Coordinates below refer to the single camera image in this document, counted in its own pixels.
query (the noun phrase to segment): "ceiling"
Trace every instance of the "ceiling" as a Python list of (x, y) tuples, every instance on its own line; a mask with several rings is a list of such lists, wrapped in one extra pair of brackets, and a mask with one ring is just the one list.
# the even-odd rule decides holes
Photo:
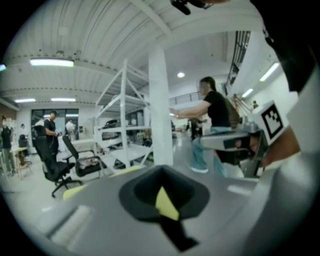
[[(231, 32), (261, 30), (260, 15), (246, 0), (190, 9), (192, 14), (185, 16), (170, 0), (48, 1), (12, 40), (3, 61), (7, 69), (0, 72), (0, 97), (36, 98), (25, 104), (32, 107), (51, 104), (52, 97), (76, 97), (73, 106), (94, 106), (124, 59), (136, 68), (147, 67), (154, 44), (166, 49), (169, 76), (228, 59)], [(30, 66), (36, 57), (72, 59), (74, 67)], [(135, 78), (133, 85), (148, 84)], [(103, 104), (119, 92), (120, 78)]]

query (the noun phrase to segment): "staircase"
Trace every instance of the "staircase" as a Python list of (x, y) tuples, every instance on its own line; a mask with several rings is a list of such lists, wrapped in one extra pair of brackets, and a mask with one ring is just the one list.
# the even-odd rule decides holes
[(251, 108), (237, 95), (233, 95), (233, 97), (227, 97), (227, 106), (229, 110), (230, 123), (231, 127), (235, 129), (242, 117), (251, 115)]

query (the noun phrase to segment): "light blue pants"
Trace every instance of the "light blue pants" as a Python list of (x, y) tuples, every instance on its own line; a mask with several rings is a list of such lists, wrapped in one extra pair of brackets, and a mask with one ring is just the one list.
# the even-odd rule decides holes
[[(231, 131), (231, 127), (211, 127), (210, 134), (216, 134), (220, 132)], [(193, 168), (198, 170), (206, 170), (208, 169), (207, 163), (204, 159), (204, 148), (200, 145), (199, 138), (196, 138), (192, 142), (192, 164)], [(227, 173), (224, 165), (215, 155), (213, 157), (213, 168), (216, 173), (221, 176), (226, 177)]]

